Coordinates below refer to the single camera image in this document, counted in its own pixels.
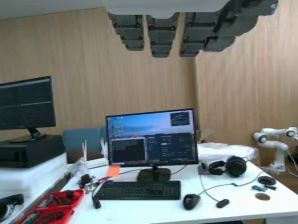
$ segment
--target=screen display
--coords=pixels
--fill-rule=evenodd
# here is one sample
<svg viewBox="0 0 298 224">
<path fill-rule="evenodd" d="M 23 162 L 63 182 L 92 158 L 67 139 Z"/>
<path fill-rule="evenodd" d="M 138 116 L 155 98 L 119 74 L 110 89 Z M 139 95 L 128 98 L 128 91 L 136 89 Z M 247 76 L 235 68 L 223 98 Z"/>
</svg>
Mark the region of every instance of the screen display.
<svg viewBox="0 0 298 224">
<path fill-rule="evenodd" d="M 110 163 L 122 166 L 198 163 L 194 110 L 107 117 Z"/>
<path fill-rule="evenodd" d="M 0 84 L 0 130 L 54 126 L 51 77 Z"/>
</svg>

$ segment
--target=black keyboard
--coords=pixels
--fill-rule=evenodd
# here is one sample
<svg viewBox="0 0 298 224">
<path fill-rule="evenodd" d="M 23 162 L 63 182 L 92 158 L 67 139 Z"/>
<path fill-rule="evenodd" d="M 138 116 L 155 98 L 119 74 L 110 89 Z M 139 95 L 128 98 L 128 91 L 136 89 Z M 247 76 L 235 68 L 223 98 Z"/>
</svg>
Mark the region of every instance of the black keyboard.
<svg viewBox="0 0 298 224">
<path fill-rule="evenodd" d="M 100 200 L 180 200 L 182 182 L 107 181 L 96 197 Z"/>
</svg>

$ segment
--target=black monitor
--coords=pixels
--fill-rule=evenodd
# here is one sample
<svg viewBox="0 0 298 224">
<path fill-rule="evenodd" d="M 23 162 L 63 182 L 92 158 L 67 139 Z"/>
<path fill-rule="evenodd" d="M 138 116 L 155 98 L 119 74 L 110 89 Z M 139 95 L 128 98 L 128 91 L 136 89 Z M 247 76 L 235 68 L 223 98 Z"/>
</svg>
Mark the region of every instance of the black monitor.
<svg viewBox="0 0 298 224">
<path fill-rule="evenodd" d="M 0 130 L 29 129 L 37 140 L 37 128 L 55 126 L 51 77 L 0 84 Z"/>
<path fill-rule="evenodd" d="M 139 181 L 168 181 L 159 166 L 199 164 L 194 109 L 108 116 L 107 130 L 110 164 L 154 167 Z"/>
</svg>

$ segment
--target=wood paneling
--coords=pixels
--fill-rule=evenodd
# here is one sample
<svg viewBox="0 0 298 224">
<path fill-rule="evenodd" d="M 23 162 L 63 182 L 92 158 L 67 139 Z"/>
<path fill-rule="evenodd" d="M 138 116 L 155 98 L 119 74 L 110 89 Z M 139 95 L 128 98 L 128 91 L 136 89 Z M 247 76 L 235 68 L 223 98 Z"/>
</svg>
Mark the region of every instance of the wood paneling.
<svg viewBox="0 0 298 224">
<path fill-rule="evenodd" d="M 126 49 L 100 8 L 5 20 L 0 82 L 54 77 L 58 127 L 47 133 L 103 125 L 110 114 L 195 107 L 195 61 L 179 57 L 180 39 L 156 59 L 148 41 L 146 51 Z"/>
<path fill-rule="evenodd" d="M 215 130 L 211 141 L 255 145 L 255 131 L 298 125 L 297 18 L 298 1 L 280 1 L 231 48 L 198 57 L 200 125 Z M 261 149 L 263 162 L 273 155 Z"/>
</svg>

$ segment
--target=black headphones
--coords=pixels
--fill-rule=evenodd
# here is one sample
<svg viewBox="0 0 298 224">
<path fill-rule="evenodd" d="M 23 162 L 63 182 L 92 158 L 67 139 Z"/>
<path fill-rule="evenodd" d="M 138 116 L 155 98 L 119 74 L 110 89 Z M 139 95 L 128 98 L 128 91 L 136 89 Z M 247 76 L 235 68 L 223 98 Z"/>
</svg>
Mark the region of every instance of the black headphones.
<svg viewBox="0 0 298 224">
<path fill-rule="evenodd" d="M 227 162 L 217 161 L 209 164 L 208 171 L 212 175 L 221 176 L 227 173 L 232 177 L 240 177 L 247 171 L 247 162 L 241 157 L 232 156 Z"/>
<path fill-rule="evenodd" d="M 0 222 L 3 222 L 13 214 L 15 206 L 25 203 L 25 195 L 17 194 L 0 199 Z"/>
</svg>

